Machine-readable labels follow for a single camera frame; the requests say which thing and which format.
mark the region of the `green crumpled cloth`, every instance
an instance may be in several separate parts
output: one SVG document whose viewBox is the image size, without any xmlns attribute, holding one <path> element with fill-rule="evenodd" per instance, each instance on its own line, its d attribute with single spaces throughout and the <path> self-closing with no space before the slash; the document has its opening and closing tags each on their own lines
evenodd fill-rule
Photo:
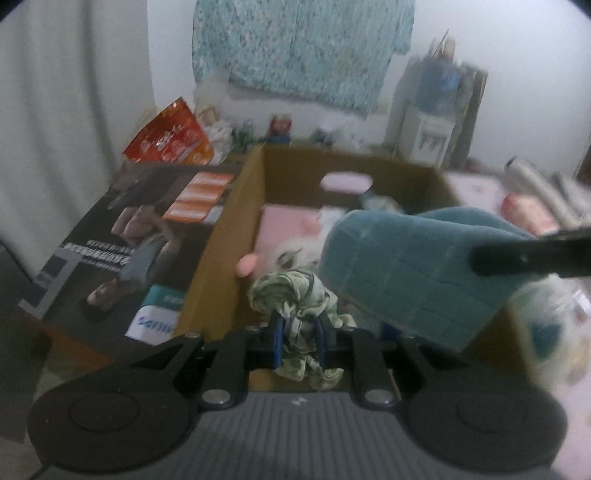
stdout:
<svg viewBox="0 0 591 480">
<path fill-rule="evenodd" d="M 337 315 L 337 296 L 312 272 L 288 270 L 259 278 L 248 291 L 251 307 L 261 313 L 278 312 L 285 319 L 283 356 L 278 375 L 301 382 L 308 378 L 315 390 L 334 388 L 341 368 L 324 369 L 314 355 L 314 323 L 306 318 L 326 312 L 335 328 L 355 327 L 351 315 Z"/>
</svg>

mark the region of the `metal bolt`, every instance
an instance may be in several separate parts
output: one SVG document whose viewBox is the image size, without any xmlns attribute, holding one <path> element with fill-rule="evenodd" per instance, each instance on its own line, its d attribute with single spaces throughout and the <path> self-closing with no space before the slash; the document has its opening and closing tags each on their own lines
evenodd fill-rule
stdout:
<svg viewBox="0 0 591 480">
<path fill-rule="evenodd" d="M 388 390 L 374 388 L 365 393 L 365 400 L 373 405 L 388 405 L 394 401 L 394 394 Z"/>
<path fill-rule="evenodd" d="M 220 388 L 212 388 L 211 390 L 207 390 L 203 392 L 201 398 L 204 402 L 207 402 L 211 405 L 224 405 L 224 403 L 228 403 L 232 396 L 230 395 L 229 391 L 222 390 Z"/>
</svg>

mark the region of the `light blue patterned fabric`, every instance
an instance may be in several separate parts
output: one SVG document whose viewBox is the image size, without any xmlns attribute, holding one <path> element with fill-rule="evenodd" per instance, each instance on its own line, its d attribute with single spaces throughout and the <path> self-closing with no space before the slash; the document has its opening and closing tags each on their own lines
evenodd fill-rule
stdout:
<svg viewBox="0 0 591 480">
<path fill-rule="evenodd" d="M 478 277 L 476 245 L 531 235 L 482 210 L 421 215 L 355 210 L 331 230 L 319 277 L 364 313 L 457 352 L 470 344 L 531 275 Z"/>
<path fill-rule="evenodd" d="M 368 114 L 393 53 L 406 53 L 414 0 L 198 0 L 193 71 Z"/>
</svg>

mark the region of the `gray ribbed surface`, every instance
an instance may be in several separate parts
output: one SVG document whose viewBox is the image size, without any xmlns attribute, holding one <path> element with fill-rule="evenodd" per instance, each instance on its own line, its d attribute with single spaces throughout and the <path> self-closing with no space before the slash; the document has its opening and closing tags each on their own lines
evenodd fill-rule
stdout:
<svg viewBox="0 0 591 480">
<path fill-rule="evenodd" d="M 40 480 L 97 478 L 50 468 Z M 145 468 L 109 480 L 556 480 L 548 469 L 484 476 L 444 465 L 413 444 L 396 418 L 355 406 L 346 393 L 250 393 L 207 413 L 189 440 Z"/>
</svg>

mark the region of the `black circular pad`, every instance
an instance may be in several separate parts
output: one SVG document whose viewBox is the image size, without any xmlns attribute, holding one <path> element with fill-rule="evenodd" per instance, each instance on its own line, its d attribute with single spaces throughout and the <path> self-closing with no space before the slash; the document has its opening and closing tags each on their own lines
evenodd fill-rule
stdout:
<svg viewBox="0 0 591 480">
<path fill-rule="evenodd" d="M 65 470 L 110 473 L 151 463 L 182 441 L 187 400 L 160 372 L 90 374 L 43 395 L 29 436 L 40 459 Z"/>
<path fill-rule="evenodd" d="M 477 472 L 549 465 L 566 435 L 566 415 L 521 379 L 471 368 L 427 377 L 410 401 L 411 434 L 443 461 Z"/>
<path fill-rule="evenodd" d="M 94 393 L 70 409 L 72 421 L 89 432 L 111 432 L 125 428 L 139 415 L 139 404 L 121 393 Z"/>
</svg>

